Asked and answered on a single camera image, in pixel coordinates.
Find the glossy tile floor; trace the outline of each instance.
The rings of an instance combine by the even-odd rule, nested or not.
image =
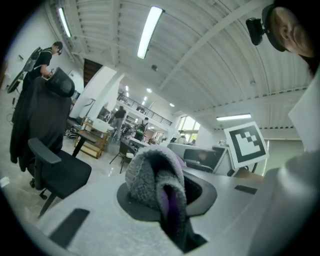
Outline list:
[[[30,187],[29,182],[32,177],[28,171],[22,172],[18,164],[10,161],[9,149],[12,131],[10,120],[13,113],[12,100],[14,97],[14,93],[7,94],[3,89],[0,90],[0,179],[3,177],[9,178],[9,184],[3,188],[3,191],[14,211],[21,218],[26,219],[30,223],[35,223],[45,200],[39,197],[40,191]],[[74,149],[74,140],[65,137],[62,150],[72,154]],[[104,152],[99,159],[95,159],[81,151],[78,153],[77,158],[86,162],[92,168],[87,184],[92,184],[101,177],[110,177],[120,173],[120,157],[117,157],[112,164],[109,164],[119,152],[119,145],[110,142],[108,143],[106,151],[107,152]],[[124,163],[122,172],[125,171],[126,168],[127,164]],[[49,196],[50,192],[46,191],[44,194]],[[56,198],[51,204],[51,207],[59,201],[60,199]]]

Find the gray fuzzy cloth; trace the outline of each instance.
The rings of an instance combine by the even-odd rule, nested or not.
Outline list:
[[[178,156],[159,145],[141,148],[127,168],[125,181],[132,197],[159,210],[167,234],[182,243],[187,199]]]

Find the black and white marker board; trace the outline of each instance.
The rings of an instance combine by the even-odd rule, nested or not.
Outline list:
[[[224,129],[224,133],[234,168],[248,166],[269,157],[265,140],[256,122]]]

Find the railing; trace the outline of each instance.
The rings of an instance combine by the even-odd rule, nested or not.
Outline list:
[[[151,118],[151,119],[153,119],[155,121],[158,121],[161,124],[166,124],[168,126],[171,126],[171,124],[172,124],[172,122],[170,122],[168,119],[165,119],[161,115],[158,115],[157,113],[153,112],[149,108],[139,104],[138,102],[134,101],[131,98],[128,98],[128,97],[124,96],[121,93],[118,93],[117,100],[123,102],[124,104],[130,106],[131,108],[133,108],[133,109],[135,109],[137,111],[140,111],[146,117]]]

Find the black camera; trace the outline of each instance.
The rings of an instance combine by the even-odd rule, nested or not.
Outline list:
[[[258,46],[262,42],[262,36],[265,33],[260,18],[249,18],[245,21],[249,30],[251,42]]]

